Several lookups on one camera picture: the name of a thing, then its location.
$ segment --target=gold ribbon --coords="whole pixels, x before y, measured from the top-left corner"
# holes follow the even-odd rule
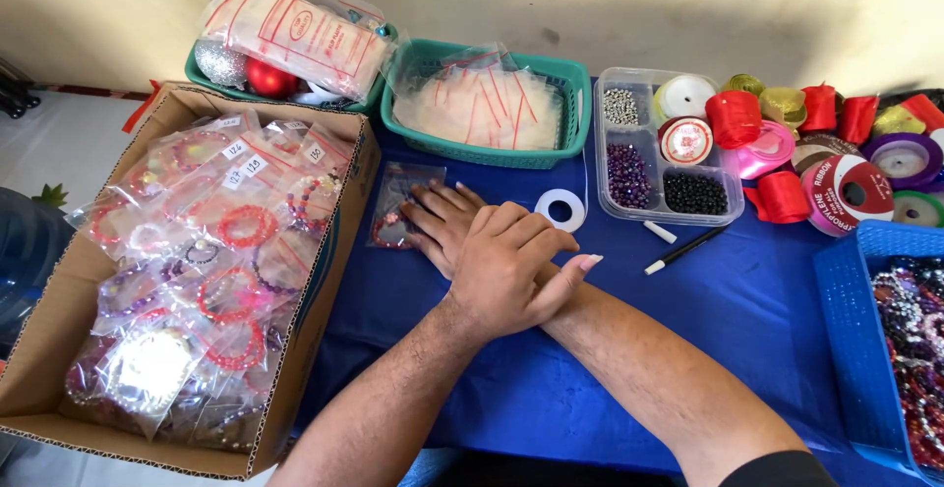
[[[721,90],[745,90],[756,97],[760,97],[765,88],[767,87],[764,82],[750,74],[736,74],[721,87]]]
[[[806,93],[793,87],[770,87],[761,93],[760,101],[764,118],[790,128],[798,141],[797,128],[806,121]]]
[[[892,106],[882,112],[872,123],[872,136],[888,133],[924,133],[926,124],[901,106]]]

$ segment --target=dark sleeve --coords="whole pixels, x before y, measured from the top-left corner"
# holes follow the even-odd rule
[[[787,450],[741,465],[719,487],[839,487],[809,452]]]

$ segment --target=floor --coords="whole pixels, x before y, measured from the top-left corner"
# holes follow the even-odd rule
[[[0,187],[26,196],[63,183],[68,212],[91,202],[131,143],[121,131],[141,102],[37,91],[40,107],[18,120],[0,113]],[[0,434],[0,486],[263,485],[272,470],[245,483],[214,481],[101,458]]]

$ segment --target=hand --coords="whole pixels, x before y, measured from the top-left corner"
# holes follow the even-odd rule
[[[442,276],[452,280],[472,220],[486,203],[462,183],[456,183],[454,191],[433,180],[429,189],[414,185],[411,192],[432,214],[410,202],[400,206],[400,211],[426,233],[412,235],[410,243],[430,259]]]
[[[469,228],[441,306],[483,344],[542,324],[602,257],[573,257],[542,288],[534,278],[560,251],[579,249],[574,237],[544,215],[512,202],[485,206]]]

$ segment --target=cardboard box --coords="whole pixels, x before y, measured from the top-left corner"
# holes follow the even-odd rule
[[[367,118],[293,104],[236,101],[202,87],[165,85],[145,113],[133,143],[108,183],[119,180],[148,152],[148,143],[185,129],[203,116],[255,109],[272,119],[317,120],[356,142],[344,188],[317,262],[288,329],[288,347],[276,369],[274,391],[249,455],[195,446],[148,443],[140,436],[80,420],[83,410],[64,396],[65,373],[97,315],[97,285],[116,273],[115,263],[77,235],[53,270],[42,299],[27,320],[0,375],[0,430],[43,443],[220,480],[246,480],[277,462],[292,429],[314,355],[351,247],[355,245],[371,185],[381,161]]]

